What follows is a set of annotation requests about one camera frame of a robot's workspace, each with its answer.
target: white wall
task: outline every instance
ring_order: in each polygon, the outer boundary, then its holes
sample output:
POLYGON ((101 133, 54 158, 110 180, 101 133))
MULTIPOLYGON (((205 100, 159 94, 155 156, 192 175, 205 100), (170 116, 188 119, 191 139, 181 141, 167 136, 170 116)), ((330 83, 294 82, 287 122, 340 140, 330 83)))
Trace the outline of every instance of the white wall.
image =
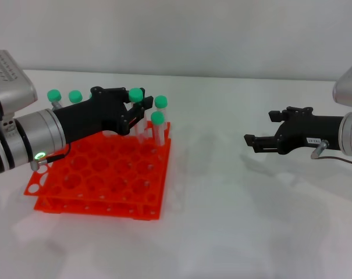
POLYGON ((0 49, 27 69, 334 80, 352 0, 0 0, 0 49))

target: black mount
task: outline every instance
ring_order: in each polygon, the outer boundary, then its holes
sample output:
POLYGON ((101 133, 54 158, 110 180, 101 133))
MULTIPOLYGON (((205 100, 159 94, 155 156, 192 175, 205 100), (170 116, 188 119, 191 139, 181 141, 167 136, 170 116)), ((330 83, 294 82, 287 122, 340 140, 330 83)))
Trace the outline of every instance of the black mount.
POLYGON ((329 142, 328 149, 340 150, 339 127, 341 116, 315 116, 313 108, 293 108, 289 106, 282 112, 272 110, 269 116, 272 122, 284 122, 273 137, 255 137, 245 135, 248 146, 255 153, 277 152, 285 155, 292 150, 307 146, 315 148, 321 140, 329 142))
POLYGON ((125 103, 130 101, 124 87, 93 87, 90 92, 92 97, 89 100, 54 110, 67 144, 105 130, 128 135, 130 129, 144 118, 145 111, 152 108, 154 100, 151 96, 144 97, 127 110, 125 103))

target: green cap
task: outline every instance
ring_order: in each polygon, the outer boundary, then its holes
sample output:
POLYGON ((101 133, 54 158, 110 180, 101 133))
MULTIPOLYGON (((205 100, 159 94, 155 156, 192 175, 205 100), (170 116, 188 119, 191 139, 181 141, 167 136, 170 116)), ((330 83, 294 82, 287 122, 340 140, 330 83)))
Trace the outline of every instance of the green cap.
POLYGON ((164 123, 164 115, 162 112, 153 112, 151 115, 151 121, 154 125, 161 125, 164 123))
POLYGON ((57 89, 50 90, 47 95, 50 102, 60 101, 62 99, 61 93, 57 89))
POLYGON ((79 90, 73 90, 69 94, 71 103, 80 103, 83 100, 83 96, 79 90))
POLYGON ((158 109, 164 109, 166 108, 166 106, 168 106, 168 100, 166 99, 166 96, 157 96, 155 98, 155 106, 158 108, 158 109))
POLYGON ((138 103, 143 100, 143 92, 141 88, 132 88, 129 90, 129 100, 132 103, 138 103))

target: green led light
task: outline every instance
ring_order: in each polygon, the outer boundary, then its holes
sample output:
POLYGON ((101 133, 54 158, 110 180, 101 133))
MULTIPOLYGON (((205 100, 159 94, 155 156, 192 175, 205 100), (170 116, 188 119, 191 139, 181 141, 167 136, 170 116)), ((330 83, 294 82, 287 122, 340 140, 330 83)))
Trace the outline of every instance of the green led light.
POLYGON ((36 160, 39 160, 39 159, 41 159, 42 157, 45 157, 45 153, 44 152, 40 152, 40 153, 38 153, 38 154, 36 154, 36 156, 35 156, 35 159, 36 160))

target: white table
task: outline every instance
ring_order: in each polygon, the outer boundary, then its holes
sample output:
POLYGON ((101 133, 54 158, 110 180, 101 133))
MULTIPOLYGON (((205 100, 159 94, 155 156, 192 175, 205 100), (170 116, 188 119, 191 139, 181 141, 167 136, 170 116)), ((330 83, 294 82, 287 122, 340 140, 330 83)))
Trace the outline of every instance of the white table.
MULTIPOLYGON (((23 196, 28 165, 0 175, 0 278, 352 278, 352 166, 310 148, 255 154, 270 110, 343 116, 332 82, 26 71, 46 92, 144 87, 169 98, 172 153, 160 221, 47 214, 23 196)), ((326 151, 341 155, 341 152, 326 151)))

